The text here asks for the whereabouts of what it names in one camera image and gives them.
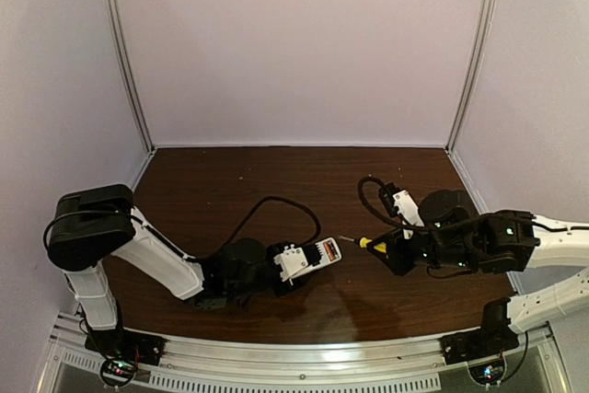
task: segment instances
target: white wall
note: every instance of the white wall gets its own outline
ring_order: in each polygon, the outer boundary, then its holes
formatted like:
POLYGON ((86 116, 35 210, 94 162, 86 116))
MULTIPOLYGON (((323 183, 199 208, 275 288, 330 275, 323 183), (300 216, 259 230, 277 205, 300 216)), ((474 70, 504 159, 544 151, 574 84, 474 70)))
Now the white wall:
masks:
POLYGON ((0 0, 1 391, 30 391, 60 308, 41 244, 68 191, 130 182, 144 153, 103 0, 0 0))
MULTIPOLYGON (((457 154, 489 209, 589 221, 589 0, 498 0, 457 154)), ((529 292, 571 270, 525 272, 529 292)), ((587 391, 589 311, 553 324, 587 391)))
POLYGON ((480 0, 120 0, 170 144, 444 145, 480 0))

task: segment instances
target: vertical metal post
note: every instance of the vertical metal post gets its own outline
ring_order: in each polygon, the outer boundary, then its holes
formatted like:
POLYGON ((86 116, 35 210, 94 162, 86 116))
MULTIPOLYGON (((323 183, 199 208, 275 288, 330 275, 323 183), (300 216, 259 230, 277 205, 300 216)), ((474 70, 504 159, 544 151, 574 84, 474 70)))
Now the vertical metal post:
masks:
POLYGON ((121 13, 119 11, 119 4, 117 0, 106 0, 107 12, 109 13, 110 27, 112 31, 112 38, 114 40, 115 50, 117 53, 117 60, 121 69, 122 81, 125 86, 127 98, 131 105, 131 111, 137 130, 141 137, 141 141, 146 153, 151 153, 154 150, 154 144, 147 128, 145 115, 139 95, 137 94, 137 86, 133 78, 133 71, 131 69, 131 62, 129 60, 129 53, 127 52, 127 44, 125 42, 124 34, 122 32, 121 13))
POLYGON ((462 96, 460 97, 460 103, 458 104, 458 110, 450 132, 450 138, 446 145, 446 151, 452 153, 456 147, 456 141, 460 135, 462 124, 467 114, 468 104, 474 92, 475 84, 477 81, 477 75, 479 74, 480 65, 482 63, 482 54, 491 29, 491 22, 493 12, 495 10, 496 0, 481 0, 479 23, 477 25, 477 33, 475 35, 475 43, 472 48, 472 54, 470 55, 470 63, 468 65, 467 78, 465 79, 464 86, 462 88, 462 96))

